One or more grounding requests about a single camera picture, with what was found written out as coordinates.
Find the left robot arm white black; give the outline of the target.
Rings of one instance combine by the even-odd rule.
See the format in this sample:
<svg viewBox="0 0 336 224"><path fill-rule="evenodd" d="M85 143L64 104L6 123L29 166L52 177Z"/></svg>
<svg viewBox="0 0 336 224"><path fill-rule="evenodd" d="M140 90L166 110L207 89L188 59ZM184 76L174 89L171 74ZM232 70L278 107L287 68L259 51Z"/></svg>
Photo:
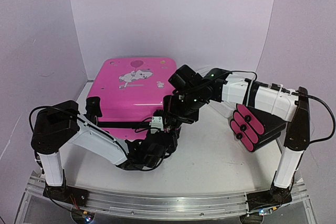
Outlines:
<svg viewBox="0 0 336 224"><path fill-rule="evenodd" d="M87 103L85 114L73 100L35 111L36 121L29 123L31 146L45 174L44 196L62 202L88 194L66 183L59 152L66 143L83 147L122 170L150 172L176 151L181 132L181 124L162 110L141 122L99 122L102 112L97 101Z"/></svg>

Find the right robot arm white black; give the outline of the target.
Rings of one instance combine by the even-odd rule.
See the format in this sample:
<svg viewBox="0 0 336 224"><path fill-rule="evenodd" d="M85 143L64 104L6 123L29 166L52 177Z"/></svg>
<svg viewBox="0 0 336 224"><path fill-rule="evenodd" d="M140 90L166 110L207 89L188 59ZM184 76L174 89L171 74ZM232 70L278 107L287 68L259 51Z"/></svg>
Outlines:
<svg viewBox="0 0 336 224"><path fill-rule="evenodd" d="M310 144L310 110L304 88L285 89L240 77L236 70L210 70L204 77L187 65L169 78L172 94L163 98L165 127L198 121L199 109L216 101L249 106L287 122L284 148L270 189L247 195L252 209L291 202L291 185L303 153Z"/></svg>

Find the pink hard-shell kids suitcase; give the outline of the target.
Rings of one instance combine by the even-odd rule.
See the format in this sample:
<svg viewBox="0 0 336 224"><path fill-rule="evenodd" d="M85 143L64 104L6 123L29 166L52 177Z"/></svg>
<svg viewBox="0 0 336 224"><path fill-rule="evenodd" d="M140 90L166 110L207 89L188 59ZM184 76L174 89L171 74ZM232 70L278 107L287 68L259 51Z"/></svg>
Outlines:
<svg viewBox="0 0 336 224"><path fill-rule="evenodd" d="M169 78L176 70L167 57L106 60L88 93L86 117L117 138L144 139L150 118L174 90Z"/></svg>

